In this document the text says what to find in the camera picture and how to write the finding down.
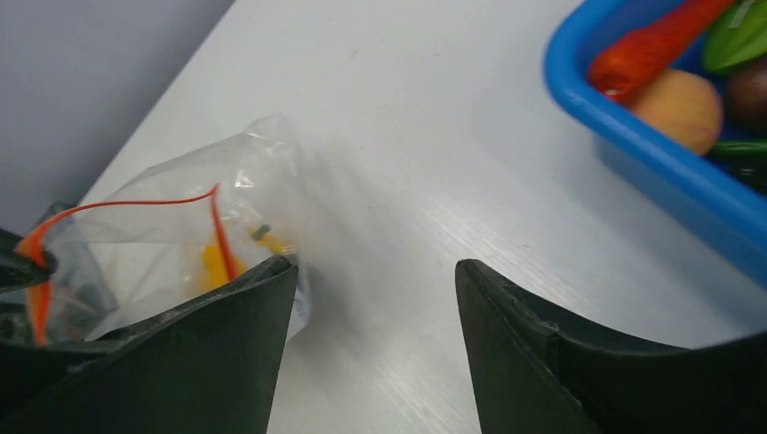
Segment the small toy potato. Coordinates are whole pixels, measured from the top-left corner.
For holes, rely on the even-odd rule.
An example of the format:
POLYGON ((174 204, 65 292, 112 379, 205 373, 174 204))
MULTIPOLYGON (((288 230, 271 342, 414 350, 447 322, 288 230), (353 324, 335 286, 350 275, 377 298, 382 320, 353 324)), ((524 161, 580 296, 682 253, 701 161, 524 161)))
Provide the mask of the small toy potato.
POLYGON ((637 118, 698 156, 707 154, 724 124, 715 86, 691 72, 668 69, 628 109, 637 118))

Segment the green toy leaf vegetable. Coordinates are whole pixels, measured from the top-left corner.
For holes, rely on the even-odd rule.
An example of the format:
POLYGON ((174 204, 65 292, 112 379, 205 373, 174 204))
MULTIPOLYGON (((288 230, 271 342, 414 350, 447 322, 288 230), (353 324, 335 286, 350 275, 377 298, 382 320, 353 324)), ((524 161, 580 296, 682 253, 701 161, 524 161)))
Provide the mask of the green toy leaf vegetable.
POLYGON ((766 2, 739 1, 709 29, 702 63, 714 75, 729 75, 766 53, 766 2))

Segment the yellow toy bell pepper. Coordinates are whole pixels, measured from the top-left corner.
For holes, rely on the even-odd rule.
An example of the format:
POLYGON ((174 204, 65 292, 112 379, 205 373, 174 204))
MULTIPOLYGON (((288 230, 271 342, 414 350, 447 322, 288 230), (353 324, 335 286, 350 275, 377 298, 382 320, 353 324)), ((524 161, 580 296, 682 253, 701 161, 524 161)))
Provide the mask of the yellow toy bell pepper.
POLYGON ((202 295, 233 281, 265 260, 267 254, 291 257, 296 247, 276 235, 268 224, 230 231, 214 229, 199 255, 195 292, 202 295))

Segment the blue plastic bin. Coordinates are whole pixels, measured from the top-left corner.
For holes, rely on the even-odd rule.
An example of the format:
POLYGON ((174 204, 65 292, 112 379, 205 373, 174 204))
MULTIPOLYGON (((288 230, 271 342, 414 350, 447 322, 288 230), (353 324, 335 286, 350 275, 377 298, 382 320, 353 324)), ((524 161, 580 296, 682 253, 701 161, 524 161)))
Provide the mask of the blue plastic bin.
POLYGON ((587 83, 595 55, 676 1, 584 1, 554 31, 544 57, 552 99, 597 136, 606 165, 760 286, 766 284, 766 200, 682 149, 587 83))

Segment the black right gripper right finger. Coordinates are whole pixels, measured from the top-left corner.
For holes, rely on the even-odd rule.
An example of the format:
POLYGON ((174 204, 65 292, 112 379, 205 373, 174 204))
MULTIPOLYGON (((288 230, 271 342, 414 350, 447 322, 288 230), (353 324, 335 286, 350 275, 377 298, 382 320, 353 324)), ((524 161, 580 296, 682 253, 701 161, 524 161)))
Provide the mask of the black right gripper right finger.
POLYGON ((476 259, 455 286, 485 433, 763 433, 766 335, 698 349, 608 328, 476 259))

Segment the red toy chili pepper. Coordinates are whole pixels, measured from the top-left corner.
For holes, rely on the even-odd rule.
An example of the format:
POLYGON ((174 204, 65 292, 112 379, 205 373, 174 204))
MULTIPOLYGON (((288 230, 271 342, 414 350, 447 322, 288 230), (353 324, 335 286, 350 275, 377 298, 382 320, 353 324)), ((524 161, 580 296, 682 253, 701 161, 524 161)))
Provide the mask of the red toy chili pepper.
POLYGON ((592 61, 587 79, 608 99, 628 104, 664 72, 734 0, 689 0, 625 33, 592 61))

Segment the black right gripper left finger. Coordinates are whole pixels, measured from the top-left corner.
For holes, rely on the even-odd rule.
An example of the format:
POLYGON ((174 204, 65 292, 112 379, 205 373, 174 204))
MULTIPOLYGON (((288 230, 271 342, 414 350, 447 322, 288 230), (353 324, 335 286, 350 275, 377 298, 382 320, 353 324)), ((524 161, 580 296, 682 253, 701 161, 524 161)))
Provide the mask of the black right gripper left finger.
POLYGON ((297 288, 273 257, 99 340, 35 346, 1 306, 4 433, 263 433, 297 288))

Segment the clear zip top bag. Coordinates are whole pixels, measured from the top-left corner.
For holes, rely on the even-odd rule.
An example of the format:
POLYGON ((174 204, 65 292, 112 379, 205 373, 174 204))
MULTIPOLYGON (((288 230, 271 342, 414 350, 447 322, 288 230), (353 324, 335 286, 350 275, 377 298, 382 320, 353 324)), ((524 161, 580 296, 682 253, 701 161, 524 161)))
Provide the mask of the clear zip top bag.
POLYGON ((291 125, 269 116, 149 167, 100 202, 49 216, 15 248, 40 266, 44 250, 58 262, 26 292, 33 342, 94 341, 204 295, 195 278, 214 229, 268 224, 296 254, 265 260, 305 268, 304 187, 291 125))

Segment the green toy chili pepper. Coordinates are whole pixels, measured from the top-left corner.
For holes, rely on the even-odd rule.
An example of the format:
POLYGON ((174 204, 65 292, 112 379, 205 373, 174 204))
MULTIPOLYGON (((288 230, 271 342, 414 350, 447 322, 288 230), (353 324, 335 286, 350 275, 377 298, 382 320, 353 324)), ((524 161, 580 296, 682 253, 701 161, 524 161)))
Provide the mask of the green toy chili pepper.
POLYGON ((765 139, 737 139, 718 141, 706 154, 709 159, 732 160, 732 159, 765 159, 765 139))

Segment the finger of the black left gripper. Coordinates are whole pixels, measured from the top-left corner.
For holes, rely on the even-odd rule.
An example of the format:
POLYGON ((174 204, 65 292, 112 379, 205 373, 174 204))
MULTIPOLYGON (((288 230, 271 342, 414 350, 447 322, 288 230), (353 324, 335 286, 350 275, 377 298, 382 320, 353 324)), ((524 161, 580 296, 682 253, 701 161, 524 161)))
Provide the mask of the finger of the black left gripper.
POLYGON ((22 237, 1 230, 1 293, 15 292, 47 281, 58 267, 58 262, 47 250, 43 251, 43 264, 37 265, 31 259, 14 249, 22 237))

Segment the purple toy onion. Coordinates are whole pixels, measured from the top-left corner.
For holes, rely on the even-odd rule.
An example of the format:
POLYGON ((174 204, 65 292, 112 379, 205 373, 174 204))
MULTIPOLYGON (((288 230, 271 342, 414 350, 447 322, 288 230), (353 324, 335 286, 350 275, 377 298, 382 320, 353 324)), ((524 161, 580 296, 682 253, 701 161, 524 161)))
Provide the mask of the purple toy onion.
POLYGON ((745 64, 730 77, 724 103, 739 127, 755 135, 766 134, 766 55, 745 64))

